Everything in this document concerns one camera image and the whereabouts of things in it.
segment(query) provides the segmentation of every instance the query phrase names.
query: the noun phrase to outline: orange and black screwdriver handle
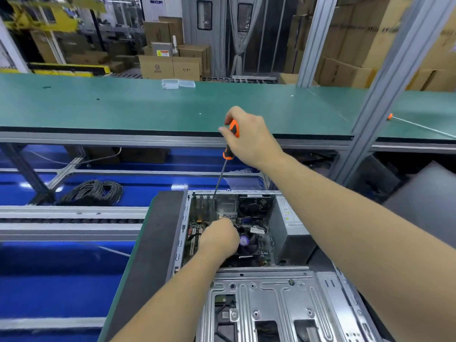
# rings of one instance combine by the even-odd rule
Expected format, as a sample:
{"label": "orange and black screwdriver handle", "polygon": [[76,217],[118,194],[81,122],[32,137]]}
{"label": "orange and black screwdriver handle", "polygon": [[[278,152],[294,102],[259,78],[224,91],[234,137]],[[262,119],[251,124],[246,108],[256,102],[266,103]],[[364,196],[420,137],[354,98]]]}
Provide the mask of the orange and black screwdriver handle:
{"label": "orange and black screwdriver handle", "polygon": [[[239,124],[236,120],[231,121],[229,130],[236,136],[236,138],[239,138]],[[225,158],[225,160],[232,160],[234,158],[234,153],[231,151],[228,144],[227,148],[223,152],[223,158]]]}

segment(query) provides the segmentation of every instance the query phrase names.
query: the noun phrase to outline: person's left hand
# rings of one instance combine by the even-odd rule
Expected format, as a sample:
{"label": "person's left hand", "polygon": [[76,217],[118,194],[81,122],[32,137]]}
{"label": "person's left hand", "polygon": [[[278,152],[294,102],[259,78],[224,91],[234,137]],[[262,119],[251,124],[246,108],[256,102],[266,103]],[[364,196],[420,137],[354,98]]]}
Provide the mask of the person's left hand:
{"label": "person's left hand", "polygon": [[233,255],[239,246],[239,234],[228,218],[220,218],[208,226],[202,233],[198,252],[210,252],[220,255],[225,260]]}

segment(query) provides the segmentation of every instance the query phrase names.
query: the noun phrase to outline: printed logo on box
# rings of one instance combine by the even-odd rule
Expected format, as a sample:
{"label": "printed logo on box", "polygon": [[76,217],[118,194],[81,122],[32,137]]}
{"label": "printed logo on box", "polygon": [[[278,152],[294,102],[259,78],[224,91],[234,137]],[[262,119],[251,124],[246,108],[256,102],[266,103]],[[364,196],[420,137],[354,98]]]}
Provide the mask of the printed logo on box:
{"label": "printed logo on box", "polygon": [[157,50],[158,57],[168,57],[170,55],[169,50]]}

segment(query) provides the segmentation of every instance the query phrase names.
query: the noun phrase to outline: door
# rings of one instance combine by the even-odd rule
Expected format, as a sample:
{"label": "door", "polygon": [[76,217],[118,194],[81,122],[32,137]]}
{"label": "door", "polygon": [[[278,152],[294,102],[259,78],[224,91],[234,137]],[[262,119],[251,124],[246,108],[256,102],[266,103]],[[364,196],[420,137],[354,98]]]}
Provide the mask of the door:
{"label": "door", "polygon": [[210,45],[212,76],[226,75],[225,28],[227,0],[182,0],[186,44]]}

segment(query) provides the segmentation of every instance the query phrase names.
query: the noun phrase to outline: forearm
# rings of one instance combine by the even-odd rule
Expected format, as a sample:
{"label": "forearm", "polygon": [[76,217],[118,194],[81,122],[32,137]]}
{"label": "forearm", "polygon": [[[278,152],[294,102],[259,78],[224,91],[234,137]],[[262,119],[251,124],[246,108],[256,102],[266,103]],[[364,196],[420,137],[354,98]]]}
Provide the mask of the forearm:
{"label": "forearm", "polygon": [[210,283],[224,261],[208,253],[198,251],[112,341],[193,341]]}
{"label": "forearm", "polygon": [[[454,249],[288,155],[281,155],[263,170],[318,245],[355,283],[396,338],[402,337],[402,329],[415,331],[419,338],[414,341],[435,333],[426,329],[423,308],[432,311],[428,314],[438,316],[440,310],[456,319],[451,294],[456,280],[448,272],[452,266],[449,259],[455,259]],[[424,275],[424,269],[434,275]],[[440,293],[430,293],[430,288],[436,287]],[[440,328],[437,330],[444,336],[448,328],[445,324]]]}

